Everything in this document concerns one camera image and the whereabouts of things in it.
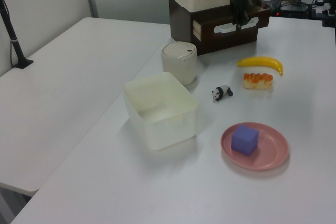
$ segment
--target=bread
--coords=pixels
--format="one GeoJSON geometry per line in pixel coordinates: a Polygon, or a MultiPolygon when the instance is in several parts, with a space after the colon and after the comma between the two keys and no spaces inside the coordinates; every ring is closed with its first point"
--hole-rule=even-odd
{"type": "Polygon", "coordinates": [[[245,89],[270,89],[273,85],[273,76],[267,73],[244,74],[244,88],[245,89]]]}

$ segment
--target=white cylindrical container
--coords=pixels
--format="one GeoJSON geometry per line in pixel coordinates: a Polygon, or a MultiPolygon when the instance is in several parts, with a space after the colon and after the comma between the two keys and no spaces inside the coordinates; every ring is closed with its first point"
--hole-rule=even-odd
{"type": "Polygon", "coordinates": [[[182,85],[189,85],[195,79],[197,48],[194,44],[168,44],[161,52],[161,59],[163,71],[171,73],[182,85]]]}

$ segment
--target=banana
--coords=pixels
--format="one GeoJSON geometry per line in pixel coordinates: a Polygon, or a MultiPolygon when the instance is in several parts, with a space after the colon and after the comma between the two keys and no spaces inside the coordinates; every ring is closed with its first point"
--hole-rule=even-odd
{"type": "Polygon", "coordinates": [[[266,66],[266,67],[271,67],[277,70],[281,76],[284,73],[282,63],[275,58],[267,57],[267,56],[255,56],[255,57],[241,59],[237,61],[237,66],[240,66],[240,67],[266,66]]]}

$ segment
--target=translucent plastic bin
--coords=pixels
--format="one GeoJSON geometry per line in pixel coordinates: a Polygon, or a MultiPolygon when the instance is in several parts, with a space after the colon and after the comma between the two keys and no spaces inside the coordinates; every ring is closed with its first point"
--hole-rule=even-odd
{"type": "Polygon", "coordinates": [[[128,82],[123,96],[136,131],[150,149],[195,135],[198,102],[171,73],[128,82]]]}

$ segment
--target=container lid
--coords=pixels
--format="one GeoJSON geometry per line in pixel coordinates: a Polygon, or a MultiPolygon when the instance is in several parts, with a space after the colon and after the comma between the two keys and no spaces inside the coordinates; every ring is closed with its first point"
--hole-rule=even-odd
{"type": "Polygon", "coordinates": [[[191,55],[195,50],[194,44],[179,41],[168,44],[163,48],[162,52],[172,57],[183,57],[191,55]]]}

